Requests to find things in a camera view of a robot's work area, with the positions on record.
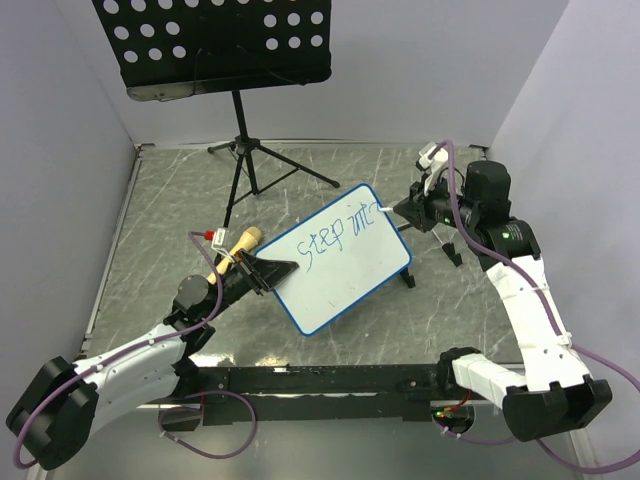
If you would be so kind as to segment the blue framed whiteboard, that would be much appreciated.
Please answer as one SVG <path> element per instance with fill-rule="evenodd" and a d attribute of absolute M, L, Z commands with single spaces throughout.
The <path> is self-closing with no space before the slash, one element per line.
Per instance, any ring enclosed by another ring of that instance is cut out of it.
<path fill-rule="evenodd" d="M 367 183 L 280 234 L 256 251 L 298 268 L 275 296 L 304 336 L 312 336 L 400 274 L 411 252 Z"/>

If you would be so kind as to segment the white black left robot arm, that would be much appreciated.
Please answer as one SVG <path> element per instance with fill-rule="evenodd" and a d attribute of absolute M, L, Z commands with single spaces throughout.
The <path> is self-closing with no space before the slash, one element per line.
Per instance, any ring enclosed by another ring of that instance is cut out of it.
<path fill-rule="evenodd" d="M 16 437 L 14 465 L 28 468 L 21 459 L 27 450 L 34 464 L 54 470 L 129 411 L 153 400 L 192 398 L 199 369 L 191 357 L 214 335 L 211 321 L 249 292 L 272 291 L 298 268 L 294 261 L 240 250 L 214 282 L 201 275 L 184 278 L 169 315 L 148 333 L 91 358 L 46 362 L 6 418 Z"/>

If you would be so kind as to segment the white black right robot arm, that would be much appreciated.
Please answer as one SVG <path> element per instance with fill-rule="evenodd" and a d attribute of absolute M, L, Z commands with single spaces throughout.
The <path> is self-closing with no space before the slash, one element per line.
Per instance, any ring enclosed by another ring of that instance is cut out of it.
<path fill-rule="evenodd" d="M 436 384 L 448 398 L 466 391 L 499 407 L 520 441 L 582 429 L 612 400 L 579 357 L 546 283 L 541 250 L 531 227 L 510 213 L 511 177 L 493 161 L 468 165 L 460 189 L 450 188 L 441 161 L 419 160 L 421 173 L 394 213 L 428 232 L 458 228 L 506 310 L 522 356 L 517 374 L 473 347 L 441 354 Z"/>

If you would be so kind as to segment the wooden microphone toy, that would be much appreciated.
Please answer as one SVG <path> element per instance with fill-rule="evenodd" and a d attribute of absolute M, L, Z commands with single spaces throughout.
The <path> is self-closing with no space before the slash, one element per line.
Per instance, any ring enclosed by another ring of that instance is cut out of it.
<path fill-rule="evenodd" d="M 246 229 L 233 247 L 227 249 L 227 253 L 219 253 L 222 259 L 215 265 L 215 271 L 222 276 L 233 262 L 238 258 L 241 250 L 250 252 L 258 246 L 262 239 L 262 232 L 257 227 L 249 227 Z"/>

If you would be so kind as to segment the black music stand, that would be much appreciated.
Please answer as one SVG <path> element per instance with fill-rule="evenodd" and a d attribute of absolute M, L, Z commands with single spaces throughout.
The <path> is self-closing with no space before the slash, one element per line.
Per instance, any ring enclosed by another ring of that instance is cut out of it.
<path fill-rule="evenodd" d="M 274 150 L 248 133 L 244 90 L 322 83 L 332 74 L 329 1 L 96 1 L 94 10 L 119 64 L 128 96 L 168 102 L 228 92 L 239 134 L 225 143 L 237 156 L 223 222 L 257 183 L 260 151 L 337 188 L 339 182 Z"/>

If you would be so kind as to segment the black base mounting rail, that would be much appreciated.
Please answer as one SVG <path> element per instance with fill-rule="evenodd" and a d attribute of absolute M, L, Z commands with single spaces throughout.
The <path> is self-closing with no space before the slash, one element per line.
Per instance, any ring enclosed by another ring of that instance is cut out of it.
<path fill-rule="evenodd" d="M 202 367 L 179 394 L 150 404 L 204 407 L 202 424 L 251 419 L 236 393 L 266 421 L 399 418 L 429 422 L 437 407 L 455 405 L 466 390 L 437 382 L 434 364 Z"/>

